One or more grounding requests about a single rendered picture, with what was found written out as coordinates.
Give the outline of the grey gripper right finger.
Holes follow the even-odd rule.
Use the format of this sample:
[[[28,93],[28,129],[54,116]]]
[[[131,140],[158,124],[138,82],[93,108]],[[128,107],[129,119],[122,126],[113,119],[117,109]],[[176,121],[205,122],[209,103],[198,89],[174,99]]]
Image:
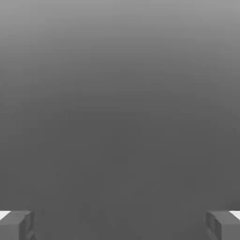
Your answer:
[[[240,240],[240,210],[207,211],[209,240]]]

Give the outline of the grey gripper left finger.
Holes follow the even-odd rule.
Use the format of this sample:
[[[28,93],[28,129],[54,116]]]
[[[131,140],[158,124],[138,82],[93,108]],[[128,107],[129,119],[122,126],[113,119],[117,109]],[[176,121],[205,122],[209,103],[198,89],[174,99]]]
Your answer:
[[[34,223],[31,210],[0,210],[0,240],[35,240]]]

